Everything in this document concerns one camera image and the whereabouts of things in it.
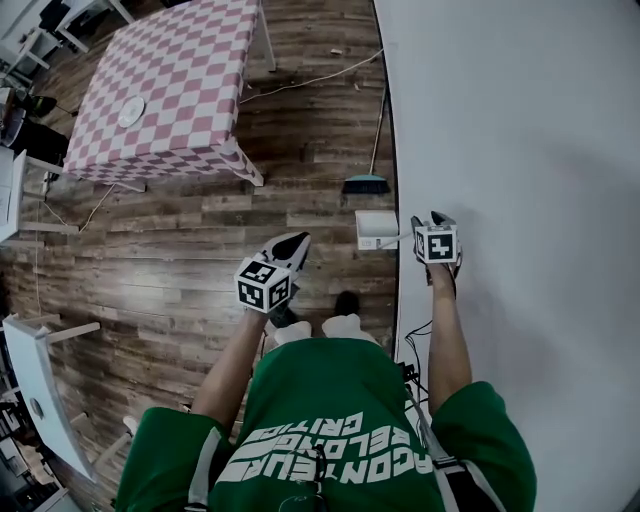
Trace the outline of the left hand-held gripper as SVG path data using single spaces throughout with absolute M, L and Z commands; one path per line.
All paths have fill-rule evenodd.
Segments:
M 311 245 L 308 232 L 286 233 L 269 240 L 236 271 L 236 298 L 249 309 L 269 314 L 286 305 Z

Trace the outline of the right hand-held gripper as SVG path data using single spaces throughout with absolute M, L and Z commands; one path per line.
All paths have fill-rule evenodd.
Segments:
M 431 219 L 433 225 L 424 225 L 419 217 L 411 217 L 414 253 L 424 265 L 444 265 L 455 280 L 461 266 L 461 245 L 455 221 L 438 211 L 431 211 Z

